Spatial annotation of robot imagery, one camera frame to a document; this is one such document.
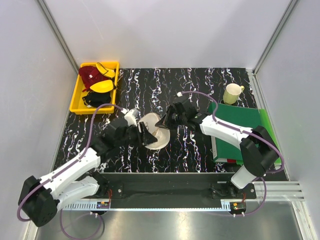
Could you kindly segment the white mesh laundry bag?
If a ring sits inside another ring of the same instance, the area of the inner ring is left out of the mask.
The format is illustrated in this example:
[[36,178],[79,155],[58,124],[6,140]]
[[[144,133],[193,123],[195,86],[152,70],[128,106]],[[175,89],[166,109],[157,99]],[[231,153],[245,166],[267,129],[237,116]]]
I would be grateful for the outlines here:
[[156,127],[155,124],[161,120],[161,117],[154,113],[150,112],[146,115],[144,115],[139,121],[143,122],[150,134],[152,134],[156,139],[157,142],[154,142],[152,144],[149,144],[146,146],[149,150],[160,150],[167,146],[167,144],[170,141],[170,131],[168,129]]

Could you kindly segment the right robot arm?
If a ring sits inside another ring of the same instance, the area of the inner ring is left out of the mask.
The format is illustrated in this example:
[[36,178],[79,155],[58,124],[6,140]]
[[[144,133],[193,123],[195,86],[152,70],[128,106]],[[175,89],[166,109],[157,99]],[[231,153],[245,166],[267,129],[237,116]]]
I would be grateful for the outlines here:
[[239,198],[244,194],[245,187],[263,177],[281,155],[263,126],[239,126],[209,112],[198,111],[184,96],[177,97],[169,105],[155,126],[171,131],[178,126],[186,126],[192,131],[221,139],[240,150],[243,165],[221,188],[212,188],[220,197]]

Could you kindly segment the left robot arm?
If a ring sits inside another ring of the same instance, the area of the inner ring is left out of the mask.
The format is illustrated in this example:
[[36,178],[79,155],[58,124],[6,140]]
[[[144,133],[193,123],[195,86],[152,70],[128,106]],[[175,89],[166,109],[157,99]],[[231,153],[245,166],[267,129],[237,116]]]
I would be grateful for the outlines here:
[[73,159],[40,178],[28,177],[18,199],[17,218],[42,227],[69,204],[89,196],[103,198],[108,193],[106,178],[99,173],[80,177],[97,168],[102,156],[119,147],[134,143],[143,147],[157,144],[160,141],[157,121],[154,114],[147,114],[139,121],[129,115],[115,118],[101,134],[90,136],[86,147]]

